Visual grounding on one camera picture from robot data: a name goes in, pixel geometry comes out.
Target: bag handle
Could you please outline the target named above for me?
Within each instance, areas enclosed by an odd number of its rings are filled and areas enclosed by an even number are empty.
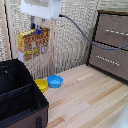
[[[42,128],[42,118],[41,117],[36,119],[36,128]]]

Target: wicker wall panel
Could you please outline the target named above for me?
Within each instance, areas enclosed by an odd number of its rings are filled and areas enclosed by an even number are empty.
[[[17,43],[17,33],[25,32],[30,30],[30,16],[27,14],[22,14],[20,12],[20,0],[10,0],[11,12],[12,12],[12,22],[14,28],[14,38],[13,42],[16,49],[16,57],[18,57],[18,43]],[[35,18],[35,23],[39,24],[40,18]],[[46,21],[45,26],[50,27],[52,32],[52,23]],[[51,36],[49,40],[49,48],[47,53],[36,57],[35,59],[25,62],[25,65],[29,69],[34,79],[44,78],[49,76],[49,62],[50,62],[50,45],[51,45]]]
[[[101,0],[99,9],[128,8],[128,0]]]
[[[12,11],[15,35],[14,43],[16,46],[17,56],[17,33],[29,30],[30,16],[20,13],[20,0],[9,1]],[[92,22],[94,21],[94,14],[97,9],[96,6],[98,5],[98,1],[100,2],[100,6],[98,7],[98,9],[128,6],[128,2],[126,0],[61,0],[61,14],[67,15],[72,18],[88,36],[89,30],[92,27]],[[38,24],[39,20],[39,18],[36,18],[35,23]],[[52,22],[47,21],[45,25],[49,26],[52,31]],[[58,29],[56,31],[58,31],[58,38],[56,47],[54,49],[54,73],[59,73],[83,64],[87,41],[77,30],[77,28],[67,19],[59,18]],[[49,64],[51,55],[50,52],[51,49],[49,47],[49,50],[46,54],[25,63],[34,79],[43,78],[49,75]]]
[[[61,14],[69,16],[88,36],[97,0],[61,0]],[[59,18],[55,72],[83,64],[87,41],[67,19]]]
[[[4,29],[3,29],[3,21],[2,16],[0,12],[0,61],[7,60],[7,51],[5,46],[5,35],[4,35]]]

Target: drawer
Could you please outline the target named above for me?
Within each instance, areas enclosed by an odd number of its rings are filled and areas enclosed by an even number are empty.
[[[89,63],[128,80],[128,52],[123,50],[104,50],[92,46]]]
[[[95,41],[116,47],[128,44],[127,24],[128,16],[100,14]]]

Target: cardboard box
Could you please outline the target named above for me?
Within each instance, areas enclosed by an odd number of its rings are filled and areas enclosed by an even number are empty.
[[[36,30],[18,33],[18,59],[22,62],[34,59],[47,52],[50,29],[45,27],[41,34]]]

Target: cable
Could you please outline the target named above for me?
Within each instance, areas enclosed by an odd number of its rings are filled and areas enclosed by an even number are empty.
[[[79,28],[79,26],[78,26],[71,18],[69,18],[68,16],[65,16],[65,15],[61,15],[61,14],[59,15],[59,17],[65,17],[65,18],[67,18],[68,20],[70,20],[70,21],[79,29],[79,31],[82,33],[82,35],[83,35],[91,44],[95,45],[96,47],[99,47],[99,48],[105,49],[105,50],[117,50],[117,49],[122,49],[122,48],[128,46],[128,44],[126,44],[126,45],[124,45],[124,46],[121,46],[121,47],[118,47],[118,48],[105,48],[105,47],[99,46],[99,45],[97,45],[96,43],[92,42],[92,41],[84,34],[84,32]]]

